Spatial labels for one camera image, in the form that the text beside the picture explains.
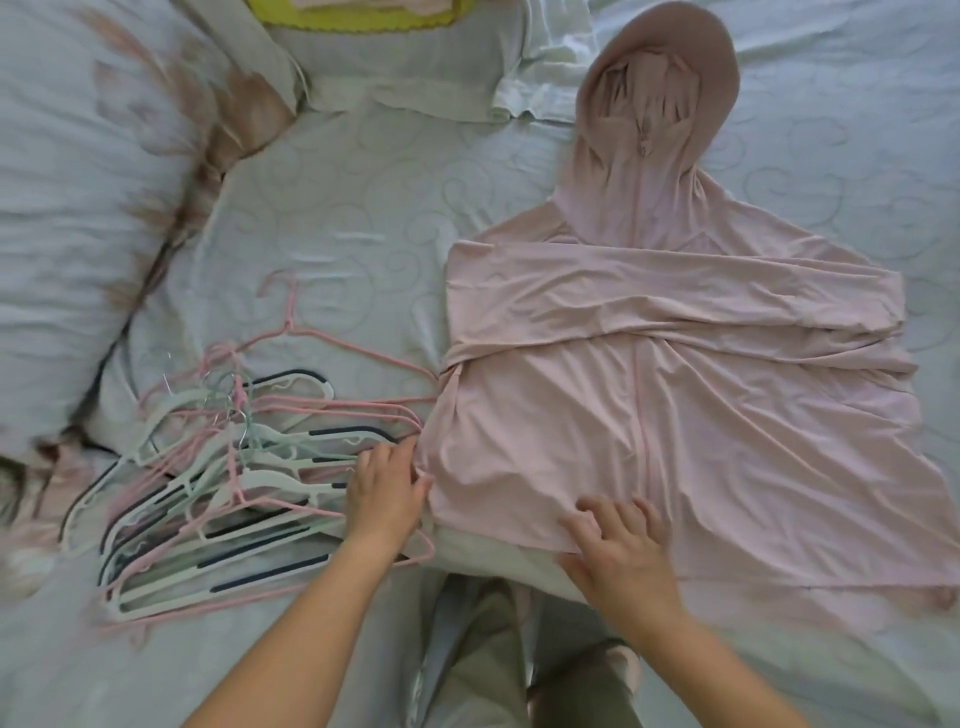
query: leg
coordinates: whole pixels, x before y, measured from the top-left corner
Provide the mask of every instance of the leg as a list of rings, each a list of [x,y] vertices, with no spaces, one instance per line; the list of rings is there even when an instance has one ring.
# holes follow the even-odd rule
[[[451,652],[424,728],[529,728],[523,645],[507,583],[486,584]]]
[[[642,728],[633,696],[594,648],[532,690],[534,728]]]

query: pink hoodie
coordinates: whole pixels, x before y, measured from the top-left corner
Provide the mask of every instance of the pink hoodie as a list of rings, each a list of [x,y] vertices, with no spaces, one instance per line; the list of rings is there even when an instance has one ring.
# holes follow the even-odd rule
[[[920,452],[900,275],[694,166],[738,86],[714,15],[642,13],[580,89],[552,200],[454,246],[431,508],[573,550],[577,497],[646,497],[714,624],[943,609],[960,519]]]

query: yellow cloth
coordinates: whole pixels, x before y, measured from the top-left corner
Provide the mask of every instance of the yellow cloth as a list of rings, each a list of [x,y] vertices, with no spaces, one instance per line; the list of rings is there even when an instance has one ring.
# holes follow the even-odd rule
[[[433,15],[417,15],[404,8],[371,8],[357,4],[327,5],[298,10],[290,0],[248,0],[261,23],[285,25],[305,31],[331,33],[387,33],[450,25],[474,0],[453,0],[453,7]]]

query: hand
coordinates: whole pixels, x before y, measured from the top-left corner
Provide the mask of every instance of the hand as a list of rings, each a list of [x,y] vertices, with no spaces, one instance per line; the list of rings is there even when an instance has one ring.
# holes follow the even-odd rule
[[[357,456],[347,486],[347,541],[374,548],[392,562],[420,522],[433,485],[425,475],[412,483],[416,437],[381,443]]]
[[[677,577],[666,558],[667,536],[657,510],[645,500],[613,503],[582,497],[579,514],[561,524],[582,555],[558,554],[557,561],[587,602],[638,652],[687,620]]]

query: floral pillowcase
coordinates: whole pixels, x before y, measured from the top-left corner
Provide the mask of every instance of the floral pillowcase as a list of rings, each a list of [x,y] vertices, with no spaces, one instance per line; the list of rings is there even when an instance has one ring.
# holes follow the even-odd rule
[[[132,311],[203,228],[230,167],[293,123],[303,89],[240,0],[5,0],[0,46],[9,562],[23,533],[5,526],[36,530],[42,514],[54,527],[52,500],[81,484],[57,466],[74,451],[64,431]],[[51,479],[56,494],[26,497]]]

